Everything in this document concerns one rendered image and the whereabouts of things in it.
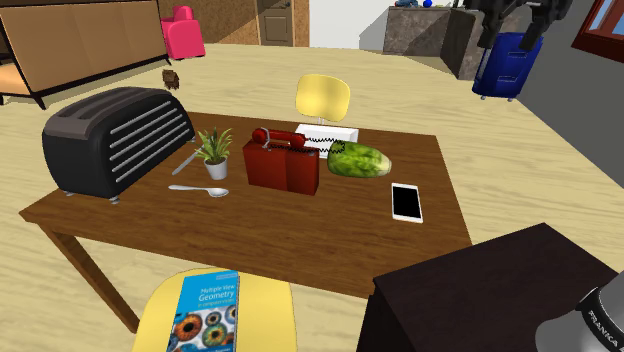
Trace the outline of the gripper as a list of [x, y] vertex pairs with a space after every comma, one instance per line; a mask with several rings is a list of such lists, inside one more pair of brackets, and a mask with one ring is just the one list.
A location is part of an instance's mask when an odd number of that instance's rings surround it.
[[463, 0], [467, 10], [478, 10], [484, 13], [482, 34], [478, 47], [491, 49], [495, 43], [504, 19], [522, 6], [531, 8], [532, 20], [527, 28], [519, 48], [530, 51], [542, 34], [555, 20], [563, 19], [573, 0]]

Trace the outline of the blue suitcase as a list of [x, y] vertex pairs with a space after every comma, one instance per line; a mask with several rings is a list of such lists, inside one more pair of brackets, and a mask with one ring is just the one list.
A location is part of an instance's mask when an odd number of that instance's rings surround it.
[[521, 32], [499, 33], [492, 48], [484, 51], [472, 87], [482, 100], [499, 97], [511, 102], [521, 92], [543, 43], [540, 37], [532, 50], [522, 50], [523, 36]]

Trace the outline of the red framed window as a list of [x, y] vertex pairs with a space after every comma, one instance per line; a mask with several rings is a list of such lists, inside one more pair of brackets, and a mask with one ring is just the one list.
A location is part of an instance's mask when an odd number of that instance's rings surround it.
[[624, 63], [624, 0], [594, 0], [572, 47]]

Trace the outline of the grey stone counter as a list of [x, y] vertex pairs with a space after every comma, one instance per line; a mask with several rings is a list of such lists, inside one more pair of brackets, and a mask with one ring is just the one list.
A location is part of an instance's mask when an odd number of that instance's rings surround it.
[[438, 57], [459, 80], [473, 80], [483, 55], [480, 12], [462, 8], [390, 7], [384, 54]]

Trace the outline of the white smartphone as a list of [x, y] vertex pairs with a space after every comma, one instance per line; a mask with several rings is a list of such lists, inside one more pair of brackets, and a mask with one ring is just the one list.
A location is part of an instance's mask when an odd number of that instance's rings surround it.
[[417, 186], [392, 183], [391, 195], [393, 219], [413, 223], [423, 222], [420, 192]]

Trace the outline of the green lettuce head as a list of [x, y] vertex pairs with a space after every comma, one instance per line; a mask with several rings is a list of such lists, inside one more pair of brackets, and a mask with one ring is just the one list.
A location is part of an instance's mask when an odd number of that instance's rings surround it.
[[363, 144], [336, 140], [327, 156], [330, 172], [356, 178], [375, 178], [388, 174], [390, 159], [379, 150]]

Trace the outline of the yellow chair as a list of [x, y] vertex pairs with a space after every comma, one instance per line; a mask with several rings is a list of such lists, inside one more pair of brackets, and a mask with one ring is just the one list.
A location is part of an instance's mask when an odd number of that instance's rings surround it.
[[[191, 269], [166, 279], [145, 305], [131, 352], [165, 352], [184, 278], [218, 272]], [[297, 352], [290, 284], [242, 272], [235, 352]]]
[[341, 79], [305, 74], [297, 84], [295, 105], [302, 115], [339, 122], [346, 116], [350, 96], [350, 87]]

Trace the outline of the white rectangular box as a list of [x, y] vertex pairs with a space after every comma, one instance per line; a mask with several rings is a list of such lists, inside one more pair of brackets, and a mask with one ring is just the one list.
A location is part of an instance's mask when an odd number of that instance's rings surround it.
[[359, 130], [355, 128], [310, 124], [299, 124], [295, 132], [306, 137], [306, 147], [319, 150], [321, 159], [327, 158], [328, 149], [335, 140], [357, 142], [359, 134]]

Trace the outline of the brown door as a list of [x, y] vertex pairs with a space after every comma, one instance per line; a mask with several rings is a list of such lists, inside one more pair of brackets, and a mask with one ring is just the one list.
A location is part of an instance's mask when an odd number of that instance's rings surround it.
[[292, 4], [293, 0], [257, 0], [262, 45], [293, 46]]

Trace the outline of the red telephone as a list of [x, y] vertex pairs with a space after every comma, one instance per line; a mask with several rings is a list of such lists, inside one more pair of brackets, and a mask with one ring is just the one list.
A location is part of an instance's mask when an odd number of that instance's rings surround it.
[[250, 185], [314, 195], [319, 186], [317, 148], [303, 134], [257, 128], [243, 147]]

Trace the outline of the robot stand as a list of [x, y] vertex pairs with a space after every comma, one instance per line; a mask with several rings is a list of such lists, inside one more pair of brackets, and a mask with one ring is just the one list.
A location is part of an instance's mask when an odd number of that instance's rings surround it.
[[374, 278], [356, 352], [537, 352], [616, 273], [541, 223]]

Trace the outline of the brown wooden table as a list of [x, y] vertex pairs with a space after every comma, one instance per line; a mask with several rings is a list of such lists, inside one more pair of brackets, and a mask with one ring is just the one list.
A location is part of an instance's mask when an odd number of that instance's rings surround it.
[[[117, 204], [54, 191], [22, 211], [38, 225], [130, 330], [138, 318], [82, 247], [83, 239], [366, 297], [380, 274], [470, 245], [470, 237], [437, 139], [432, 135], [363, 129], [362, 143], [392, 162], [380, 178], [344, 178], [327, 170], [312, 195], [248, 183], [242, 148], [257, 118], [192, 113], [195, 128], [231, 128], [234, 141], [222, 186], [190, 163], [184, 146], [122, 193]], [[423, 222], [392, 218], [391, 184], [415, 185]]]

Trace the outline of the potted green plant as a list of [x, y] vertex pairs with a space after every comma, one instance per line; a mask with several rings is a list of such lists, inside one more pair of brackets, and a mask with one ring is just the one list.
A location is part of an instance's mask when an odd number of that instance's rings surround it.
[[196, 157], [203, 160], [213, 180], [223, 180], [227, 177], [229, 146], [233, 139], [231, 131], [232, 129], [228, 128], [219, 134], [217, 128], [214, 127], [212, 132], [198, 132], [201, 143], [196, 149]]

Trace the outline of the silver spoon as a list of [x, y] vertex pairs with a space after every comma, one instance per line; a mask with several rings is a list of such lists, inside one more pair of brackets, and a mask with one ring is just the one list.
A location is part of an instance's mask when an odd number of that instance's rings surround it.
[[227, 189], [218, 188], [218, 187], [194, 187], [194, 186], [172, 184], [172, 185], [169, 185], [168, 188], [170, 190], [180, 190], [180, 191], [186, 191], [186, 190], [206, 191], [211, 197], [214, 197], [214, 198], [223, 197], [229, 193]]

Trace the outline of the silver knife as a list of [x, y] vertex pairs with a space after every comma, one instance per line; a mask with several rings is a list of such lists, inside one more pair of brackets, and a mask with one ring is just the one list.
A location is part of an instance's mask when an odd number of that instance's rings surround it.
[[171, 175], [177, 175], [180, 173], [187, 165], [189, 165], [194, 159], [197, 157], [202, 158], [203, 156], [200, 154], [201, 148], [199, 150], [194, 151], [185, 161], [183, 161], [176, 169], [174, 169]]

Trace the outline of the blue book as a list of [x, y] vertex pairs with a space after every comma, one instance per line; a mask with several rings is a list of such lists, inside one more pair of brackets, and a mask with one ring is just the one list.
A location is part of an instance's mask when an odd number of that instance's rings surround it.
[[237, 271], [184, 279], [166, 352], [236, 352]]

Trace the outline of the black toaster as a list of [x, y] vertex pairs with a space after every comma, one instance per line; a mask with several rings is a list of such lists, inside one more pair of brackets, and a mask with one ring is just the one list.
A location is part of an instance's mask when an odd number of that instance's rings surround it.
[[188, 113], [169, 91], [119, 87], [72, 103], [42, 132], [50, 174], [68, 195], [119, 195], [193, 140]]

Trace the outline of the wooden sideboard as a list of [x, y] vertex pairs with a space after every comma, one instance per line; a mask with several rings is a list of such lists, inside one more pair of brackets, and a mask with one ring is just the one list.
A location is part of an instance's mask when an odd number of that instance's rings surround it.
[[168, 58], [156, 0], [0, 7], [0, 34], [0, 105], [45, 109], [44, 96]]

